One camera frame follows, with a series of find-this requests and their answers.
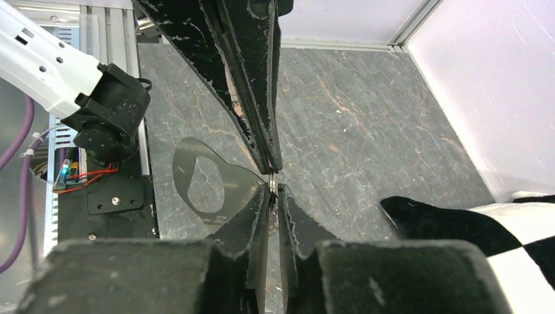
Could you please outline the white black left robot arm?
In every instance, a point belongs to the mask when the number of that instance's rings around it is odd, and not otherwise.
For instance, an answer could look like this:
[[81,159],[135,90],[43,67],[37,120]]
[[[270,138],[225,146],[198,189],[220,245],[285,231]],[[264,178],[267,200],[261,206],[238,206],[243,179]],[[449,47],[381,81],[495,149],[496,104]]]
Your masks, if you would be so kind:
[[[281,30],[292,1],[139,1],[234,122],[263,175],[283,167],[276,124]],[[1,77],[74,129],[102,164],[123,162],[150,103],[114,63],[73,48],[1,2]]]

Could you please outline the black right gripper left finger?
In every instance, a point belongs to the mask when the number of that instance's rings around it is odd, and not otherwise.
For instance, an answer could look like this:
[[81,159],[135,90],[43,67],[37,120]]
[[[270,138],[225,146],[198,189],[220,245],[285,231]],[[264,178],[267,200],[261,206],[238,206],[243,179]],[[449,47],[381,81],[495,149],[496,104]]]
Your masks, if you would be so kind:
[[17,313],[263,313],[269,191],[202,240],[71,240],[41,264]]

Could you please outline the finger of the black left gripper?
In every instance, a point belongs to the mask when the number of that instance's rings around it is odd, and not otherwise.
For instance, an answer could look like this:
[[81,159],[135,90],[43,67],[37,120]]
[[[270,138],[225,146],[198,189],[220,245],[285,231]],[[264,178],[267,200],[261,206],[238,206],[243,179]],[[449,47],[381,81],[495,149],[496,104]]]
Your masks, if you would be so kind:
[[234,90],[218,42],[220,28],[212,2],[137,1],[137,5],[216,97],[238,129],[231,112]]
[[283,167],[276,122],[281,30],[277,1],[213,1],[233,87],[232,117],[259,171]]

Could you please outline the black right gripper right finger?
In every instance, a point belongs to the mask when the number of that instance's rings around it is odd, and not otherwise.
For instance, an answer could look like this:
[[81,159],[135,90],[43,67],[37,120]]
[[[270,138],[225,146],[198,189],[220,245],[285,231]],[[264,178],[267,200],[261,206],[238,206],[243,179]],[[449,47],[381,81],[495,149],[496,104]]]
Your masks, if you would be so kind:
[[460,240],[338,239],[277,188],[286,313],[510,313],[486,257]]

